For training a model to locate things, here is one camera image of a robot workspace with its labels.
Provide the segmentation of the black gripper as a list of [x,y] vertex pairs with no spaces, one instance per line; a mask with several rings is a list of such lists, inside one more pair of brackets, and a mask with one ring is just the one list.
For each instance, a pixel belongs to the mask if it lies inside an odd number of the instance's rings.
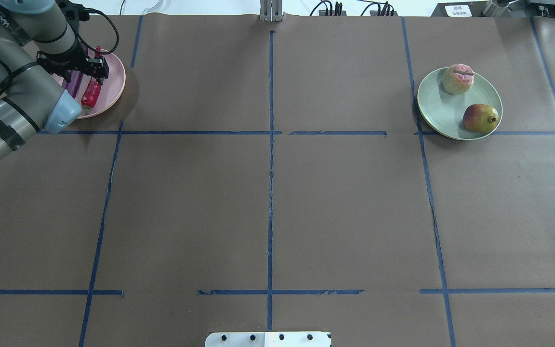
[[64,62],[56,62],[49,59],[44,52],[38,51],[37,63],[47,73],[64,77],[64,80],[71,80],[71,72],[81,72],[83,75],[97,80],[104,80],[109,77],[109,66],[106,58],[101,53],[97,53],[94,58],[81,53],[80,57],[68,58]]

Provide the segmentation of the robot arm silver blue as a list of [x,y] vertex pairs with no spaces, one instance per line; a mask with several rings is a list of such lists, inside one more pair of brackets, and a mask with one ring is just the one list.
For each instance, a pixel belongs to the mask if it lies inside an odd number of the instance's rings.
[[0,0],[0,160],[40,131],[55,134],[81,106],[53,75],[77,71],[102,83],[105,53],[79,35],[79,22],[101,11],[68,0]]

